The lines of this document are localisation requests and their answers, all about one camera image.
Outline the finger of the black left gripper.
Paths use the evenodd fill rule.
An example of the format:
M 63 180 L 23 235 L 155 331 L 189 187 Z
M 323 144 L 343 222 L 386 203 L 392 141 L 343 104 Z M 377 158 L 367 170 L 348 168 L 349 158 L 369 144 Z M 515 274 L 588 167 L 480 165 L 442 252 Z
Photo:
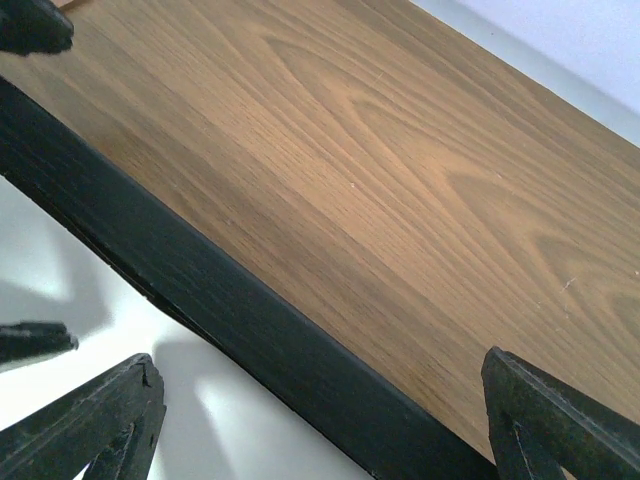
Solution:
M 74 25 L 49 0 L 1 1 L 1 51 L 57 55 L 73 45 Z
M 1 367 L 16 368 L 29 361 L 59 355 L 79 346 L 62 322 L 22 321 L 1 326 Z

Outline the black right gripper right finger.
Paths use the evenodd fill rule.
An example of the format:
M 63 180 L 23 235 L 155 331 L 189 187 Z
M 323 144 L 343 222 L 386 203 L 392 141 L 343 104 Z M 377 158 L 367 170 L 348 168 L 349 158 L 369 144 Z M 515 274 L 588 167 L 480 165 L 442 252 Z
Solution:
M 639 425 L 492 347 L 481 376 L 501 479 L 637 479 Z

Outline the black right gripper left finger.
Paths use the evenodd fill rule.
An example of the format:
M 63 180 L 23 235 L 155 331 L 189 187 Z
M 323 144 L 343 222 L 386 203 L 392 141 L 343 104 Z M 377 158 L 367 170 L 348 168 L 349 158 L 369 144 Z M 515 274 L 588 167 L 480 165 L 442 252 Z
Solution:
M 145 479 L 166 413 L 164 381 L 135 354 L 1 431 L 3 479 Z

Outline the white photo mat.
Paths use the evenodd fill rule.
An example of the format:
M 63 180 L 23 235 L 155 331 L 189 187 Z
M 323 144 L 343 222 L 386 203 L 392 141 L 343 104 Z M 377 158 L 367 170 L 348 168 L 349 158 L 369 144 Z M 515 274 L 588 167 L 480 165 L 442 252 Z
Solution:
M 1 377 L 9 426 L 136 353 L 165 383 L 153 479 L 362 479 L 364 470 L 236 363 L 170 319 L 9 183 L 1 320 L 61 321 L 79 346 Z

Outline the black picture frame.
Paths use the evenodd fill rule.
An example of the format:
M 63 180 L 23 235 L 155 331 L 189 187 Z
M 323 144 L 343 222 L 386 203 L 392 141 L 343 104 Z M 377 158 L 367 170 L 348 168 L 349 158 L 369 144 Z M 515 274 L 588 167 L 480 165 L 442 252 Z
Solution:
M 1 173 L 373 477 L 497 477 L 482 454 L 8 81 Z

